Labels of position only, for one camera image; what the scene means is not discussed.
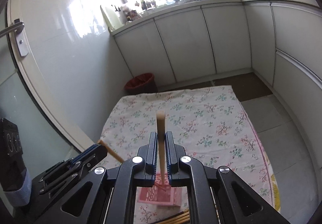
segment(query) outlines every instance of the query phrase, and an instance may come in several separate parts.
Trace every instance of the baseboard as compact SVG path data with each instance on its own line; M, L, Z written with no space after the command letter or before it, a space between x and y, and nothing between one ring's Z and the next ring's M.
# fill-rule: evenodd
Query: baseboard
M159 92L163 92L163 91L168 91L168 90L172 90L172 89L176 89L176 88L180 88L180 87L185 87L185 86L189 86L189 85L193 85L193 84L198 84L198 83L202 83L202 82L212 81L212 80L216 80L216 79L223 79L223 78L232 77L232 76L241 75L241 74L247 74L250 72L253 72L252 68L242 68L242 69L238 69L235 71L228 71L228 72L223 72L223 73L219 73L219 74L203 76L203 77L192 79L192 80L181 81L181 82L177 82L177 83L174 83L171 85L160 86L160 87L158 87L158 90L159 90Z
M312 144L311 141L309 140L301 122L299 121L299 119L297 118L297 116L293 113L292 109L289 107L289 105L285 102L285 100L275 91L275 89L255 70L253 70L253 72L255 73L256 76L258 76L260 78L261 81L264 82L264 84L272 91L272 93L274 94L274 96L278 99L278 101L282 104L282 106L285 108L285 110L287 111L287 113L290 115L290 117L292 118L295 126L297 127L298 131L300 132L302 139L304 140L304 143L309 151L311 160L312 160L312 164L314 167L314 171L315 171L315 177L317 179L317 183L318 183L318 198L319 201L322 200L322 178L321 178L321 170L318 166L318 162L317 159L315 158L314 155L314 151L312 148Z

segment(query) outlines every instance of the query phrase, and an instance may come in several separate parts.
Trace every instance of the floor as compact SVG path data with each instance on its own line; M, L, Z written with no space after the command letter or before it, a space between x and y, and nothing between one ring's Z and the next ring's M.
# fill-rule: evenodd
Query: floor
M177 89L220 85L232 85L257 131L277 180L282 216L291 224L307 223L319 203L313 164L291 117L269 88L248 73Z

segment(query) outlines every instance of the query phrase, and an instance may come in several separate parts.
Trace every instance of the triangular cutout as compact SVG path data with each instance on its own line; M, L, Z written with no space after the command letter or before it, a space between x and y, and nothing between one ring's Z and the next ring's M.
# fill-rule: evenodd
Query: triangular cutout
M86 182L73 196L62 205L62 211L67 212L75 217L82 213L84 204L91 191L93 183Z
M239 206L244 216L252 215L262 210L262 206L258 204L237 182L232 182L231 186L235 192Z

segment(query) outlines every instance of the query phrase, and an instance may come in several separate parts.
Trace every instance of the door handle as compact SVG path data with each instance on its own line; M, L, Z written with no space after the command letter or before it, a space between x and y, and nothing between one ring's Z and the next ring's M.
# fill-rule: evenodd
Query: door handle
M25 28L25 24L20 19L14 20L13 24L9 27L5 28L4 30L0 30L0 38L9 34L10 32L14 33L14 37L17 41L17 46L19 49L20 56L25 57L29 53L27 44L23 40L24 36L22 34L23 29Z

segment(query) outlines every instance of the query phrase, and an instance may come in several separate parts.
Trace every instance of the door frame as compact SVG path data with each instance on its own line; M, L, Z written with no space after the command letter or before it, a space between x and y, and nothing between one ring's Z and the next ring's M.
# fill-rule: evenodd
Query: door frame
M10 26L15 19L23 21L20 0L8 0L7 4L7 22ZM94 142L80 129L80 127L72 122L65 114L63 108L55 100L50 89L48 88L36 60L31 51L25 29L22 31L24 43L28 48L28 54L21 57L14 34L9 34L10 43L14 58L17 62L18 69L25 81L25 84L30 90L30 93L48 117L53 125L61 132L61 134L79 151L84 151Z

